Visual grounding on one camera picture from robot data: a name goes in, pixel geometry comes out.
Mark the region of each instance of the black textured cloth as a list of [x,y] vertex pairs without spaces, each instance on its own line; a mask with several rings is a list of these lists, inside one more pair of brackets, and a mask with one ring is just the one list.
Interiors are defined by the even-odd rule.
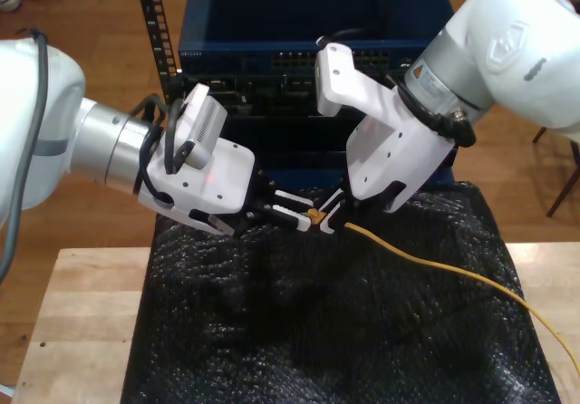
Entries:
[[[360,222],[521,294],[479,190]],[[557,403],[529,314],[347,229],[210,236],[159,217],[122,403]]]

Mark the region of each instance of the wooden tabletop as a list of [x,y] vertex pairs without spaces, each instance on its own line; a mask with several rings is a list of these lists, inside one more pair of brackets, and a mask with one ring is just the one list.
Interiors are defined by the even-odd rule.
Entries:
[[[527,300],[580,354],[580,243],[507,245]],[[62,250],[13,403],[118,403],[149,248]],[[554,337],[535,321],[564,403],[580,379]]]

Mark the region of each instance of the screw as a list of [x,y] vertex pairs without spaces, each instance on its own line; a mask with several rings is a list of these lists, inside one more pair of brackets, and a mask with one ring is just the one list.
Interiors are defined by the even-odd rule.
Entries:
[[465,120],[465,112],[463,112],[463,110],[459,109],[457,111],[453,111],[451,113],[451,118],[454,119],[455,121],[461,121],[461,120]]

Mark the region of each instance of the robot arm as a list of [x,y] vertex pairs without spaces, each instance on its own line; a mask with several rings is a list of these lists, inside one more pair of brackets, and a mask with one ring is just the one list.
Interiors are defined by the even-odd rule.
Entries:
[[[81,69],[50,48],[24,207],[46,199],[71,171],[215,234],[258,222],[332,233],[352,214],[400,207],[456,143],[473,144],[471,125],[494,101],[579,140],[578,40],[580,19],[567,0],[468,0],[391,89],[355,70],[347,46],[326,45],[316,62],[318,110],[334,116],[347,105],[367,116],[346,144],[347,176],[314,218],[312,201],[276,190],[251,150],[219,137],[226,112],[207,87],[172,107],[148,98],[126,114],[84,99]],[[37,54],[29,39],[0,43],[0,63],[15,73],[0,74],[0,222],[34,106]],[[155,106],[169,115],[165,132],[151,124]]]
[[475,142],[470,125],[494,101],[580,141],[579,40],[568,0],[468,0],[393,89],[357,72],[348,47],[329,43],[317,58],[319,111],[348,105],[367,116],[346,144],[350,197],[342,188],[344,201],[323,207],[330,221],[321,228],[341,226],[349,201],[395,211],[456,143]]

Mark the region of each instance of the wooden floor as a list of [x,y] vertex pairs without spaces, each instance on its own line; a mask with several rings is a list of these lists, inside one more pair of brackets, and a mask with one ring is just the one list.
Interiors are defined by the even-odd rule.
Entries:
[[[451,1],[459,7],[465,0]],[[177,44],[186,0],[163,2]],[[160,91],[138,0],[24,1],[17,13],[0,14],[0,38],[23,27],[43,28],[51,45],[81,65],[89,98],[129,110]],[[477,125],[478,145],[459,153],[456,178],[480,186],[506,241],[580,241],[580,185],[553,218],[545,217],[572,172],[569,145],[548,132],[532,146],[537,130],[494,109]],[[153,213],[134,197],[72,176],[24,213],[17,257],[0,287],[0,383],[17,381],[59,250],[146,246],[153,227]]]

